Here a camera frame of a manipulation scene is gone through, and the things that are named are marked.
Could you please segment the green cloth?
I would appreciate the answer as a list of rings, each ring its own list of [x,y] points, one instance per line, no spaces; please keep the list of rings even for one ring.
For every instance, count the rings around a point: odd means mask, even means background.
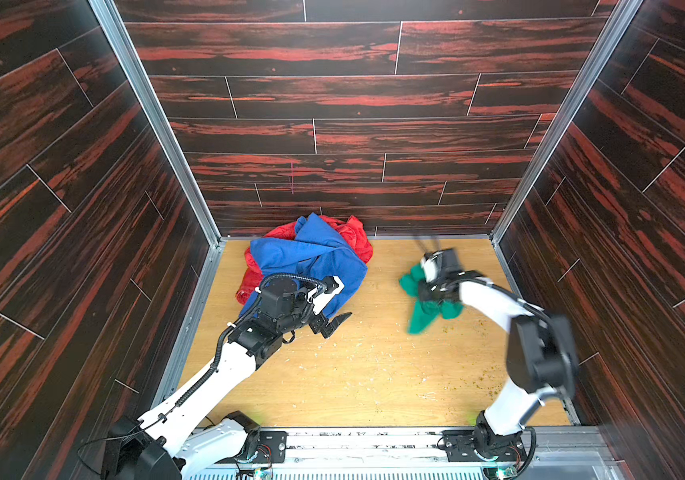
[[[420,296],[420,288],[425,287],[426,285],[426,275],[420,264],[413,266],[410,272],[400,279],[402,290],[410,296],[410,298],[416,300],[408,334],[422,334],[438,317],[442,317],[446,320],[454,320],[458,318],[464,310],[464,305],[462,303],[444,300],[424,300]]]

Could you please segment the blue cloth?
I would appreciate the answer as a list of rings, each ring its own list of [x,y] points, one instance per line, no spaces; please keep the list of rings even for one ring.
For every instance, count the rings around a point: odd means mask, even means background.
[[[250,242],[250,252],[264,278],[276,273],[316,280],[326,276],[340,278],[345,288],[324,308],[328,318],[338,315],[358,292],[368,273],[368,264],[364,264],[351,246],[314,213],[306,216],[306,222],[300,226],[294,240],[263,237]],[[254,300],[256,292],[253,291],[243,306],[249,306]]]

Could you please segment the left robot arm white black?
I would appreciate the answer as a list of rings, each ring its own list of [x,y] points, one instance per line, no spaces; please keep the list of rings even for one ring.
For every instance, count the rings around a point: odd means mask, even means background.
[[[258,425],[234,412],[198,431],[200,422],[282,346],[308,327],[330,337],[347,320],[340,313],[351,288],[290,273],[266,276],[252,303],[216,342],[214,357],[184,386],[137,420],[118,420],[106,436],[102,479],[190,479],[222,460],[258,456]]]

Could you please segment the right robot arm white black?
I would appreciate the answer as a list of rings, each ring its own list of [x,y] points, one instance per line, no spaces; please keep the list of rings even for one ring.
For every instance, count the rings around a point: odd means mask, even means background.
[[[495,402],[476,421],[474,454],[496,461],[521,436],[535,413],[551,399],[572,399],[579,362],[570,320],[551,315],[483,274],[465,271],[454,249],[427,253],[420,268],[420,300],[459,302],[493,320],[508,334],[508,380]]]

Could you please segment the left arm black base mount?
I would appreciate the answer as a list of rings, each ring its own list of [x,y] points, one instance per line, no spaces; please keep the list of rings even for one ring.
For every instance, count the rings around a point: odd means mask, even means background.
[[[246,440],[242,448],[230,460],[250,464],[284,463],[288,432],[264,429],[240,411],[228,414],[226,419],[236,421],[246,432]]]

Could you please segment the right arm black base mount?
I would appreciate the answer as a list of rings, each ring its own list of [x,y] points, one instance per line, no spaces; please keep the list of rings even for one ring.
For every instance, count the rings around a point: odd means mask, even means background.
[[[523,463],[528,457],[521,432],[500,436],[486,427],[445,430],[437,447],[450,462]]]

